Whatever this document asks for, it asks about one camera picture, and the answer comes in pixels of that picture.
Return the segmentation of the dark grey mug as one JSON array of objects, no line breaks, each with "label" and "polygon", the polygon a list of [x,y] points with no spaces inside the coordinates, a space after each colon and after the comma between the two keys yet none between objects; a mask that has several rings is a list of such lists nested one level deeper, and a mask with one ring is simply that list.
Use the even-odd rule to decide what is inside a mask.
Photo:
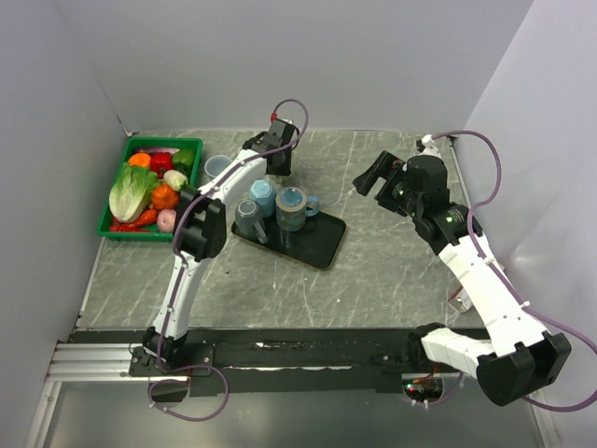
[{"label": "dark grey mug", "polygon": [[244,239],[266,244],[265,223],[258,203],[251,199],[241,200],[235,209],[236,234]]}]

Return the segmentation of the white footed mug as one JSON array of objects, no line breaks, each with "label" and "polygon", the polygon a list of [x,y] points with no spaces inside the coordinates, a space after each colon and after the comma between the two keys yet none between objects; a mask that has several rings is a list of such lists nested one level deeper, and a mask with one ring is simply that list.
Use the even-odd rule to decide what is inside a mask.
[{"label": "white footed mug", "polygon": [[218,177],[230,164],[232,159],[225,155],[214,155],[204,164],[204,172],[210,178]]}]

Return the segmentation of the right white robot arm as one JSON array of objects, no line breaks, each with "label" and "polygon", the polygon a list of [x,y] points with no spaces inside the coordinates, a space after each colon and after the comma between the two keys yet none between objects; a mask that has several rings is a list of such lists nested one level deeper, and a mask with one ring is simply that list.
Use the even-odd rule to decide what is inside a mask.
[{"label": "right white robot arm", "polygon": [[438,323],[420,326],[410,333],[411,367],[425,372],[438,363],[448,365],[477,379],[498,406],[552,384],[571,344],[526,313],[479,255],[476,246],[488,241],[479,224],[466,226],[467,207],[451,201],[443,160],[422,154],[403,161],[384,151],[353,185],[367,195],[378,179],[384,181],[374,197],[378,205],[412,220],[416,233],[459,280],[489,334],[476,340]]}]

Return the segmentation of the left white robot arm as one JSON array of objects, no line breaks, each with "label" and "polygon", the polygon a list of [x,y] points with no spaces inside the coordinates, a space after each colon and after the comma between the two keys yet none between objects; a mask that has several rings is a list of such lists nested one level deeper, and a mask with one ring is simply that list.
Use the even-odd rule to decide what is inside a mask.
[{"label": "left white robot arm", "polygon": [[219,175],[197,189],[183,190],[174,223],[172,278],[143,339],[151,364],[162,374],[173,375],[184,366],[192,303],[204,272],[227,241],[227,206],[263,176],[289,174],[292,150],[303,132],[273,117],[270,128],[245,141]]}]

